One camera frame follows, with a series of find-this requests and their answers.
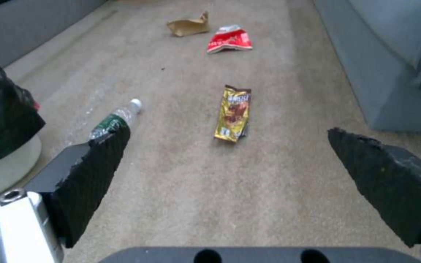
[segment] green label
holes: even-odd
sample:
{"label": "green label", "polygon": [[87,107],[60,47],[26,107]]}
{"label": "green label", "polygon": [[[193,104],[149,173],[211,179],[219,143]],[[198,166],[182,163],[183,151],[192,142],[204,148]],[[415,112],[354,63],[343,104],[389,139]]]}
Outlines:
{"label": "green label", "polygon": [[104,118],[94,130],[106,130],[109,133],[114,133],[115,130],[127,127],[128,124],[118,115],[110,114]]}

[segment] crumpled paper bag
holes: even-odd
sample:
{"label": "crumpled paper bag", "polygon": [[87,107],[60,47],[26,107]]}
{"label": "crumpled paper bag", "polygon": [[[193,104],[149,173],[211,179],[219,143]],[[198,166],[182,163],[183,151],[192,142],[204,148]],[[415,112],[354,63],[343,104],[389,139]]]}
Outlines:
{"label": "crumpled paper bag", "polygon": [[199,19],[181,19],[167,22],[167,27],[177,37],[209,32],[209,13],[204,11]]}

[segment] red wrapper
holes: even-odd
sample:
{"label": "red wrapper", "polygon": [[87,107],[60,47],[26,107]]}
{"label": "red wrapper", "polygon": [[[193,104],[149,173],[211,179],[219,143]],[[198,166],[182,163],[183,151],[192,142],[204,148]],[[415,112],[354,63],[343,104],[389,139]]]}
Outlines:
{"label": "red wrapper", "polygon": [[239,25],[224,26],[219,28],[207,45],[207,53],[212,54],[223,49],[250,50],[253,44],[248,33]]}

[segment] carpet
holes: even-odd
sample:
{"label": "carpet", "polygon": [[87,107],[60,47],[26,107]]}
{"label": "carpet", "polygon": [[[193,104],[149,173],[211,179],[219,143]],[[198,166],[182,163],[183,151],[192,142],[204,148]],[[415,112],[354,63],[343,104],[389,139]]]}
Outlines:
{"label": "carpet", "polygon": [[[178,38],[165,26],[204,10],[209,33]],[[213,32],[229,24],[248,32],[254,50],[207,55]],[[339,126],[419,157],[421,135],[366,126],[310,0],[112,1],[7,70],[47,122],[32,174],[115,107],[133,97],[144,105],[66,263],[134,246],[375,246],[416,255],[358,193],[326,131]],[[253,90],[249,135],[235,145],[212,138],[225,84]]]}

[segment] bottle cap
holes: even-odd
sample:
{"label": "bottle cap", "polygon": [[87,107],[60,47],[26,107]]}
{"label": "bottle cap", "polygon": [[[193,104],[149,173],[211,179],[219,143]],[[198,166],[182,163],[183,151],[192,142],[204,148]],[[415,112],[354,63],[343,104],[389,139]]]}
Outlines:
{"label": "bottle cap", "polygon": [[137,108],[139,109],[139,112],[141,111],[141,109],[142,109],[142,102],[140,100],[138,100],[138,99],[132,99],[131,100],[131,103],[134,103],[137,106]]}

